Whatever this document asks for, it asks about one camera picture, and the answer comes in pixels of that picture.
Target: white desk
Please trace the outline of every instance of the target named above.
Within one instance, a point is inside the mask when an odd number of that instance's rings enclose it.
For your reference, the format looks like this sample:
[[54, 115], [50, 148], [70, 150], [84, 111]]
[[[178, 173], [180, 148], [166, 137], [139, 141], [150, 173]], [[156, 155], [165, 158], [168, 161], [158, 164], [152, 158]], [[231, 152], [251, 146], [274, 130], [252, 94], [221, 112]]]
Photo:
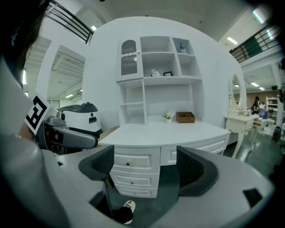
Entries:
[[155, 198], [160, 166], [176, 164], [177, 146], [222, 154], [229, 135], [230, 131], [204, 122], [151, 122], [125, 124], [99, 144], [114, 145], [110, 175], [120, 194]]
[[259, 115], [226, 116], [225, 118], [227, 119], [226, 129], [239, 134], [237, 145], [232, 155], [232, 157], [235, 158], [244, 139], [244, 135], [247, 135], [249, 131], [252, 130], [253, 120], [258, 119]]

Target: cabinet door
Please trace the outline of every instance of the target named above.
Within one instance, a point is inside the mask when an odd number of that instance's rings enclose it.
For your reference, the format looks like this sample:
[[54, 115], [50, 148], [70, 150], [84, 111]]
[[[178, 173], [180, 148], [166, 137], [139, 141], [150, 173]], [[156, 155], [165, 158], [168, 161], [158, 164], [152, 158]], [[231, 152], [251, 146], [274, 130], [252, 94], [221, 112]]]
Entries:
[[129, 39], [118, 44], [117, 82], [143, 78], [140, 39]]

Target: white vanity table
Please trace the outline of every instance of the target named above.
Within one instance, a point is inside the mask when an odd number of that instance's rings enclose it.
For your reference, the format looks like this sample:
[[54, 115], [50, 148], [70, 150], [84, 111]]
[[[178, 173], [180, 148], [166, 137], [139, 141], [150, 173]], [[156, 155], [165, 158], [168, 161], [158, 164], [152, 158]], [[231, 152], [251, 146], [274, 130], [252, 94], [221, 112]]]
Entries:
[[229, 81], [229, 88], [230, 88], [230, 101], [229, 101], [229, 109], [228, 109], [228, 116], [225, 118], [227, 119], [226, 122], [226, 129], [230, 130], [233, 133], [238, 133], [238, 141], [235, 148], [235, 151], [232, 155], [233, 158], [236, 157], [237, 152], [240, 149], [242, 141], [244, 139], [244, 135], [247, 135], [249, 131], [253, 128], [253, 121], [259, 118], [259, 115], [248, 115], [248, 111], [245, 110], [245, 103], [240, 96], [239, 104], [236, 104], [234, 98], [234, 92], [240, 92], [240, 82], [236, 75], [233, 75]]

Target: wooden box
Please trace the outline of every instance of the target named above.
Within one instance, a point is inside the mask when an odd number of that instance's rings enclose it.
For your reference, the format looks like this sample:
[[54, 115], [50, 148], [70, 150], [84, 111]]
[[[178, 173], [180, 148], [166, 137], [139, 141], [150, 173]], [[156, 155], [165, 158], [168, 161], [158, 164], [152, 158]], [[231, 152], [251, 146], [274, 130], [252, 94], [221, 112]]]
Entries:
[[176, 121], [178, 123], [195, 123], [195, 116], [192, 112], [177, 112]]

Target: white furniture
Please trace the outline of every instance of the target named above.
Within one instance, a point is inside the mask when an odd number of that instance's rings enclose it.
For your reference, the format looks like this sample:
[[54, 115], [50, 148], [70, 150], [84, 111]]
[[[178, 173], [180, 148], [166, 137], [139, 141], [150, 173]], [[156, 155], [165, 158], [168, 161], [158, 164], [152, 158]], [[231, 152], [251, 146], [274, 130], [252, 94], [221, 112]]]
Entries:
[[237, 152], [240, 149], [244, 135], [247, 135], [249, 131], [252, 130], [253, 120], [258, 119], [259, 115], [249, 115], [249, 116], [226, 116], [226, 129], [233, 133], [238, 133], [238, 140], [235, 151], [232, 157], [235, 158]]
[[240, 149], [244, 135], [247, 135], [249, 131], [252, 130], [253, 120], [258, 119], [259, 115], [249, 115], [249, 111], [245, 110], [245, 101], [240, 96], [238, 105], [234, 99], [234, 91], [242, 93], [242, 87], [240, 86], [239, 79], [236, 75], [233, 75], [229, 80], [229, 109], [226, 122], [226, 129], [233, 133], [238, 133], [238, 140], [235, 151], [232, 155], [233, 158], [236, 157], [237, 152]]
[[269, 109], [273, 110], [272, 117], [271, 119], [276, 121], [277, 118], [277, 111], [278, 111], [278, 104], [279, 104], [279, 99], [278, 98], [268, 98], [266, 97], [266, 110], [268, 111]]
[[151, 122], [125, 124], [99, 144], [114, 145], [110, 175], [120, 194], [155, 198], [160, 166], [176, 164], [177, 146], [222, 154], [229, 135], [230, 131], [204, 122]]
[[[187, 54], [180, 51], [180, 43]], [[189, 40], [153, 36], [137, 37], [118, 45], [119, 121], [145, 123], [165, 121], [169, 111], [191, 111], [202, 121], [202, 78]], [[155, 69], [160, 77], [151, 77]], [[163, 76], [171, 72], [173, 76]]]

